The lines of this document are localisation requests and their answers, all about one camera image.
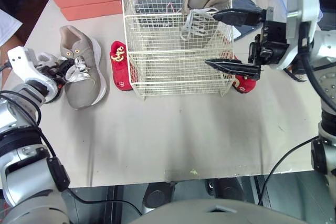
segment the table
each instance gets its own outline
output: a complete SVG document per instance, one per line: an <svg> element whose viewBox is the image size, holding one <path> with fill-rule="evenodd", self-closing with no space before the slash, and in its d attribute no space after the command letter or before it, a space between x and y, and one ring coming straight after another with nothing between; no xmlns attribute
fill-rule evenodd
<svg viewBox="0 0 336 224"><path fill-rule="evenodd" d="M266 8L270 0L253 0ZM73 110L63 94L42 107L41 128L64 164L71 187L121 185L266 174L283 154L317 135L320 99L310 83L263 67L255 90L240 94L149 97L119 91L111 78L110 45L124 40L122 15L68 22L53 0L26 47L59 56L59 27L72 24L100 42L105 98ZM255 31L235 42L247 60ZM20 80L11 73L6 88ZM310 146L291 154L277 172L310 170Z"/></svg>

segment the wire basket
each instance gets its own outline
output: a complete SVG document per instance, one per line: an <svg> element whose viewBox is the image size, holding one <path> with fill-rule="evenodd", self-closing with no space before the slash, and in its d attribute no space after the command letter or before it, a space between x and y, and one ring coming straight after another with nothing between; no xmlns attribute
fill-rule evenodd
<svg viewBox="0 0 336 224"><path fill-rule="evenodd" d="M138 95L224 95L229 90L234 77L204 60L234 58L231 26L196 14L192 22L205 35L191 34L186 40L182 0L122 0L122 5L129 78Z"/></svg>

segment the red shoe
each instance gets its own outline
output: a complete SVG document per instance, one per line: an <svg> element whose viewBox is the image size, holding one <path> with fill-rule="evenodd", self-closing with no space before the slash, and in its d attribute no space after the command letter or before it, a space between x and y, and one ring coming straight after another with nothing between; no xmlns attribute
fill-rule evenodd
<svg viewBox="0 0 336 224"><path fill-rule="evenodd" d="M249 79L246 76L235 76L232 87L234 87L239 93L246 94L254 89L256 84L256 80Z"/></svg>
<svg viewBox="0 0 336 224"><path fill-rule="evenodd" d="M114 84L122 91L132 90L128 76L126 45L120 41L113 42L110 59Z"/></svg>

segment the black cable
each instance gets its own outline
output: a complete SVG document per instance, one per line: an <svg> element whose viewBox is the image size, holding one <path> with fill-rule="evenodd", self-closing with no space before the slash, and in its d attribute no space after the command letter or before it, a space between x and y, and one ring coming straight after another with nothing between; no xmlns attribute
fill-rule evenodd
<svg viewBox="0 0 336 224"><path fill-rule="evenodd" d="M5 62L5 64L0 66L0 72L2 72L6 68L11 68L11 67L12 67L12 65L11 65L10 61L8 60L8 61Z"/></svg>
<svg viewBox="0 0 336 224"><path fill-rule="evenodd" d="M38 127L37 122L34 120L34 118L20 105L18 104L16 101L14 101L13 99L9 98L6 95L3 95L2 93L15 93L17 96L21 97L21 94L16 93L14 91L0 91L0 98L3 98L4 100L8 101L10 104L12 104L13 106L17 107L32 123L32 125L36 128L37 132L39 133L39 135L41 136L41 138L43 139L43 141L45 142L46 146L48 147L48 149L50 150L50 153L53 157L56 157L56 153L54 151L54 149L52 148L51 144L49 143L49 141L47 140L46 136L44 136L44 134L42 133L42 130Z"/></svg>
<svg viewBox="0 0 336 224"><path fill-rule="evenodd" d="M86 200L83 200L83 199L79 198L70 188L68 188L67 190L73 196L73 198L75 198L75 200L77 200L77 201L79 201L83 204L100 204L100 203L109 203L109 202L111 202L111 203L123 203L123 204L127 204L127 205L131 206L140 216L142 216L142 213L140 212L140 210L135 205L130 203L129 201L119 200L119 199L86 201Z"/></svg>
<svg viewBox="0 0 336 224"><path fill-rule="evenodd" d="M312 66L310 65L308 61L308 57L306 55L301 55L301 61L304 67L304 70L306 71L307 77L315 89L316 93L321 97L321 99L328 105L333 111L336 111L336 104L332 101L332 99L324 92L324 90L321 88L320 84L318 83Z"/></svg>
<svg viewBox="0 0 336 224"><path fill-rule="evenodd" d="M26 100L27 102L29 102L35 108L35 110L37 111L37 125L40 125L41 118L42 118L41 109L39 108L39 106L33 100L24 96L23 94L20 94L18 92L11 91L11 90L2 90L2 91L0 91L0 94L13 94L13 95L16 95L17 97L20 97L20 98Z"/></svg>
<svg viewBox="0 0 336 224"><path fill-rule="evenodd" d="M313 68L309 63L311 54L311 46L309 44L309 28L310 22L301 22L299 27L299 39L298 39L298 57L302 62L303 68L306 71L306 75L315 89L316 93L320 96L323 102L325 102L333 111L336 112L336 103L324 92L320 84L318 83Z"/></svg>
<svg viewBox="0 0 336 224"><path fill-rule="evenodd" d="M263 189L261 190L261 194L260 194L260 198L259 198L259 202L258 202L258 205L261 205L262 201L263 201L263 196L264 196L264 193L265 193L265 189L266 189L266 185L269 181L269 179L271 178L271 176L273 175L273 173L275 172L275 170L278 168L278 166L281 164L282 161L284 161L284 159L289 155L291 154L292 152L296 151L298 148L306 145L306 144L309 144L311 141L315 140L315 139L318 139L319 136L315 136L313 138L311 138L310 140L307 140L297 146L295 146L294 148L292 148L291 150L289 150L276 164L275 166L273 167L273 169L271 170L271 172L269 173L269 175L267 176L266 180L265 180L265 183L263 185Z"/></svg>
<svg viewBox="0 0 336 224"><path fill-rule="evenodd" d="M333 63L329 63L329 64L322 65L322 66L319 66L319 67L314 67L313 70L314 71L320 71L320 70L327 69L327 68L332 68L332 67L335 67L335 66L336 66L336 62L333 62Z"/></svg>

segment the shoe sole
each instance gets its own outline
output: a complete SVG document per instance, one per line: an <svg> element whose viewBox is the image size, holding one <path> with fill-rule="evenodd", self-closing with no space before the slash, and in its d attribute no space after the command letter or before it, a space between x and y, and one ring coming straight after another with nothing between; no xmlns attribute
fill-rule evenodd
<svg viewBox="0 0 336 224"><path fill-rule="evenodd" d="M97 98L95 99L95 101L91 104L91 105L95 105L96 103L98 103L105 95L106 93L106 80L104 78L104 76L102 75L100 69L99 69L99 62L101 59L101 47L98 43L98 41L96 41L93 38L90 38L91 42L92 42L92 47L93 47L93 55L94 55L94 60L96 62L96 68L98 71L98 75L99 75L99 79L100 79L100 90L99 90L99 94L97 96Z"/></svg>

